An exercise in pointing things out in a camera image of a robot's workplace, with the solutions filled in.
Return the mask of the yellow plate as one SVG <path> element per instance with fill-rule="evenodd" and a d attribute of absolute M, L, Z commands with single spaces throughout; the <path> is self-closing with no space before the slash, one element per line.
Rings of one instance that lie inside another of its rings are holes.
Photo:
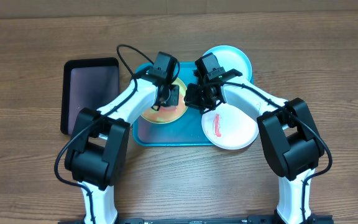
<path fill-rule="evenodd" d="M 184 96 L 187 90 L 186 85 L 179 78 L 177 78 L 173 82 L 173 84 L 179 86 L 178 104 L 176 106 L 169 106 L 169 107 L 161 106 L 159 110 L 157 110 L 158 108 L 157 106 L 153 106 L 145 110 L 141 114 L 141 117 L 143 117 L 145 120 L 151 123 L 167 124 L 177 120 L 178 118 L 180 118 L 182 115 L 185 114 L 187 110 L 187 106 L 185 105 L 184 102 Z"/>

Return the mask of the white plate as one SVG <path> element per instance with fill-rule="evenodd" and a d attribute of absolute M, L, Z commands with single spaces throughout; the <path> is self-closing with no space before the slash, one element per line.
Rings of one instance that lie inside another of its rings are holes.
<path fill-rule="evenodd" d="M 240 109 L 221 104 L 202 115 L 205 136 L 217 147 L 238 150 L 251 145 L 259 135 L 257 123 Z"/>

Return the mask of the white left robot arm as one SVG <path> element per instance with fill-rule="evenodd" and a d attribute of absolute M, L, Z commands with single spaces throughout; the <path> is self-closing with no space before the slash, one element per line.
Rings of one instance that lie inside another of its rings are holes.
<path fill-rule="evenodd" d="M 71 172 L 70 185 L 79 187 L 85 200 L 82 223 L 116 223 L 114 185 L 124 168 L 129 131 L 147 109 L 178 104 L 178 60 L 159 52 L 151 64 L 137 73 L 128 88 L 97 110 L 83 108 L 70 141 L 60 156 Z"/>

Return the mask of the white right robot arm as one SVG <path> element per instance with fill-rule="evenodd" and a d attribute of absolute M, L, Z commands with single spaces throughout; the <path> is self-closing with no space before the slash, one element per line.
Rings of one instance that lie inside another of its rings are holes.
<path fill-rule="evenodd" d="M 277 98 L 255 85 L 240 71 L 226 70 L 208 53 L 195 61 L 196 83 L 190 83 L 185 104 L 201 114 L 226 103 L 256 121 L 265 160 L 279 177 L 278 223 L 314 223 L 309 206 L 312 178 L 333 164 L 306 102 Z"/>

